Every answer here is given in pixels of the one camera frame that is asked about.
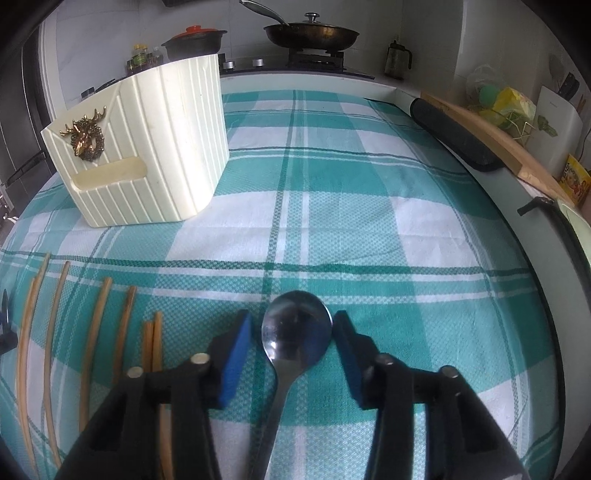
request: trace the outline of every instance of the wooden cutting board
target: wooden cutting board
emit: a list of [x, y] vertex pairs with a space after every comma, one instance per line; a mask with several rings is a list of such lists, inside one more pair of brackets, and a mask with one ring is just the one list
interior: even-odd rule
[[511, 170], [513, 175], [553, 199], [574, 207], [573, 201], [550, 173], [508, 134], [465, 108], [422, 92], [421, 98], [441, 110], [484, 143]]

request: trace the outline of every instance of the green and white plaid cloth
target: green and white plaid cloth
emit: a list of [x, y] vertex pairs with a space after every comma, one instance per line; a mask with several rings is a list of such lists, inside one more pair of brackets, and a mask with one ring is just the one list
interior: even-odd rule
[[[15, 402], [16, 351], [1, 358], [0, 434], [32, 479], [56, 474], [42, 403], [51, 302], [72, 262], [57, 317], [51, 400], [64, 457], [78, 437], [80, 366], [104, 277], [113, 278], [92, 371], [91, 412], [112, 382], [128, 286], [138, 286], [124, 367], [140, 363], [141, 323], [164, 312], [164, 363], [178, 365], [224, 332], [238, 309], [257, 324], [289, 290], [346, 309], [359, 333], [409, 366], [457, 366], [532, 478], [546, 480], [560, 444], [556, 364], [523, 254], [462, 165], [392, 105], [310, 91], [224, 97], [230, 162], [211, 204], [179, 223], [93, 229], [54, 177], [0, 253], [19, 328], [46, 252], [28, 352], [28, 460]], [[211, 411], [222, 475], [247, 477], [274, 374], [254, 344], [238, 393]], [[363, 478], [375, 412], [350, 398], [334, 345], [292, 387], [271, 463], [275, 479]], [[424, 410], [416, 409], [414, 476], [423, 477]]]

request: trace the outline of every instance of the cooking pot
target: cooking pot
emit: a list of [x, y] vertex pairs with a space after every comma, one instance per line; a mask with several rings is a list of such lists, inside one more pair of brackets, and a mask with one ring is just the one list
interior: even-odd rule
[[228, 33], [226, 30], [201, 28], [201, 25], [193, 25], [186, 30], [162, 44], [166, 47], [169, 60], [190, 59], [217, 53], [222, 46], [222, 35]]
[[313, 48], [336, 52], [349, 48], [359, 35], [358, 32], [348, 28], [335, 27], [316, 21], [320, 16], [317, 13], [305, 14], [308, 17], [307, 21], [287, 23], [279, 14], [254, 0], [240, 0], [240, 3], [259, 15], [279, 22], [278, 25], [265, 27], [265, 32], [269, 40], [280, 47], [296, 50]]

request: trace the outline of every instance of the ribbed plastic box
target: ribbed plastic box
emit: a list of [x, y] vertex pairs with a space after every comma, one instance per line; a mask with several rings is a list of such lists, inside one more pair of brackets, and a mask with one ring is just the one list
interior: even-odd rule
[[[87, 124], [79, 122], [85, 115], [98, 119], [103, 139], [97, 130], [87, 130], [94, 138], [85, 144]], [[192, 217], [210, 202], [229, 157], [217, 55], [175, 61], [121, 80], [41, 134], [91, 226]], [[104, 151], [88, 161], [76, 156], [76, 144], [86, 145], [79, 155], [89, 157], [93, 149], [96, 155], [102, 146]]]

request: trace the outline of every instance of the white container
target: white container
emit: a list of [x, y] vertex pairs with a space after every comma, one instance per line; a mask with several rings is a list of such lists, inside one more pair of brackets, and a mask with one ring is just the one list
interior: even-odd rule
[[[540, 116], [548, 121], [557, 135], [553, 137], [546, 130], [539, 130]], [[525, 149], [538, 160], [550, 174], [559, 179], [566, 159], [579, 143], [583, 122], [575, 107], [552, 90], [542, 87], [535, 109], [534, 126]]]
[[[93, 162], [60, 135], [95, 109], [105, 138]], [[217, 55], [175, 61], [107, 87], [41, 132], [91, 226], [177, 222], [210, 202], [228, 162]]]

